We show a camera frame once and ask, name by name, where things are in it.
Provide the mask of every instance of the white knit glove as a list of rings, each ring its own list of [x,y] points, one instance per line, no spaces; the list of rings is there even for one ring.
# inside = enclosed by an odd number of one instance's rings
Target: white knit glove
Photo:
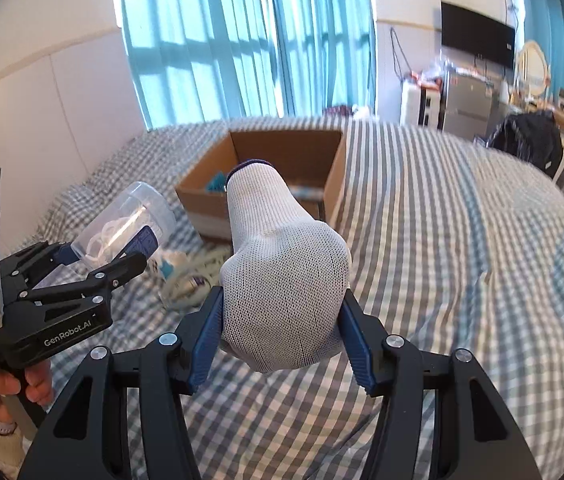
[[[259,372],[338,354],[337,315],[351,260],[346,242],[314,220],[266,163],[238,167],[227,197],[235,254],[220,270],[223,348]]]

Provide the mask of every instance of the striped bedding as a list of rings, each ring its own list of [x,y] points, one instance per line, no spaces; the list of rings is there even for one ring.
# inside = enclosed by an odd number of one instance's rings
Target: striped bedding
[[[511,156],[416,128],[341,118],[258,118],[174,126],[131,141],[54,202],[38,239],[71,240],[135,180],[172,204],[168,247],[208,250],[174,184],[229,129],[341,128],[347,175],[337,231],[353,257],[351,288],[388,332],[420,349],[471,349],[505,399],[545,480],[564,471],[564,196]],[[75,264],[58,280],[83,276]],[[57,355],[59,390],[87,350],[126,351],[177,326],[146,273],[117,291],[114,325]],[[424,478],[433,403],[424,402],[415,477]],[[205,479],[358,478],[380,402],[356,384],[344,354],[301,370],[252,372],[219,351],[209,380],[183,399]],[[137,392],[129,392],[134,476],[147,477]]]

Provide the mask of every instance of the cardboard box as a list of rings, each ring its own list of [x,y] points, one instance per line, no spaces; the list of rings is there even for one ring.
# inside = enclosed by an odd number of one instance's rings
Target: cardboard box
[[[244,130],[219,140],[175,186],[188,219],[202,238],[231,240],[225,192],[207,191],[218,172],[225,175],[240,162],[270,162],[287,185],[309,189],[317,197],[298,200],[316,220],[333,226],[341,201],[346,164],[346,137],[341,130]]]

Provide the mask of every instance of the wall-mounted tv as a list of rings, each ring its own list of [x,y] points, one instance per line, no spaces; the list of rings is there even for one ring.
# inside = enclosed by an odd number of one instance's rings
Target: wall-mounted tv
[[[488,16],[442,2],[442,45],[513,69],[516,30]]]

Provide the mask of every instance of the plastic container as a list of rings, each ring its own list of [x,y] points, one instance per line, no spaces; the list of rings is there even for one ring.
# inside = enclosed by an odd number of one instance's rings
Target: plastic container
[[[175,215],[155,188],[134,182],[88,224],[71,248],[93,270],[112,262],[140,231],[141,240],[134,242],[140,241],[148,258],[175,231]]]

